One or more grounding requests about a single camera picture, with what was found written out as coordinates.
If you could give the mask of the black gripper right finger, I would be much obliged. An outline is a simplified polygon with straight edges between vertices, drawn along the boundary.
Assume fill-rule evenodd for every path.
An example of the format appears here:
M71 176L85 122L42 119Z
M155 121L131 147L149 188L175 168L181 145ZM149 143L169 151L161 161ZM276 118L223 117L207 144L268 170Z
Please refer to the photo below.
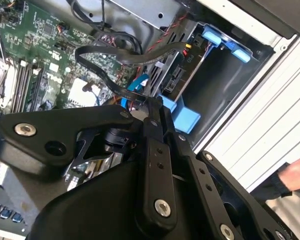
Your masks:
M155 99L155 229L173 240L290 240L292 233L209 152L194 154Z

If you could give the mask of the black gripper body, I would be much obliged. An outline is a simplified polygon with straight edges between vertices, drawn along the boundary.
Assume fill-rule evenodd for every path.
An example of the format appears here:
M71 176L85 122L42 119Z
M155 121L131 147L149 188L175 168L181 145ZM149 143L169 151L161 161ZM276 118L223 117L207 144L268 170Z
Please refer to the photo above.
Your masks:
M131 157L52 200L30 240L173 240L155 227L155 131L145 125Z

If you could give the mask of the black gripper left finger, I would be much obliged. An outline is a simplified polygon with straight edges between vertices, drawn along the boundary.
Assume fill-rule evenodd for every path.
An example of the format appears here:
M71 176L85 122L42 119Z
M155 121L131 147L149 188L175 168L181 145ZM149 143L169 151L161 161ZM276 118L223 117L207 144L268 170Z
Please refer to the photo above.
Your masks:
M0 117L0 187L23 216L29 232L52 200L74 189L67 190L65 185L71 167L114 152L123 154L122 163L131 158L145 125L157 125L155 100L146 100L148 117L144 120L119 105Z

